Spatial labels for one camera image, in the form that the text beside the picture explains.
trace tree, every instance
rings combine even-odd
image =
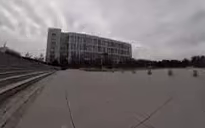
[[[25,54],[25,57],[26,57],[26,58],[32,58],[32,55],[31,55],[29,52],[27,52],[27,53]]]

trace distant building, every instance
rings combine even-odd
[[[65,63],[105,62],[119,63],[131,59],[129,43],[80,33],[63,33],[49,28],[46,62]]]

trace cloud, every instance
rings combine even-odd
[[[128,41],[135,58],[205,54],[205,0],[0,0],[0,46],[45,52],[48,27]]]

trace building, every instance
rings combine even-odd
[[[63,33],[49,28],[46,62],[60,64],[105,63],[117,64],[131,59],[129,43],[80,33]]]

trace stair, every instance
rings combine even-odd
[[[53,72],[53,70],[27,70],[0,66],[0,103]]]
[[[55,71],[52,66],[0,52],[0,128],[39,90],[33,83]]]

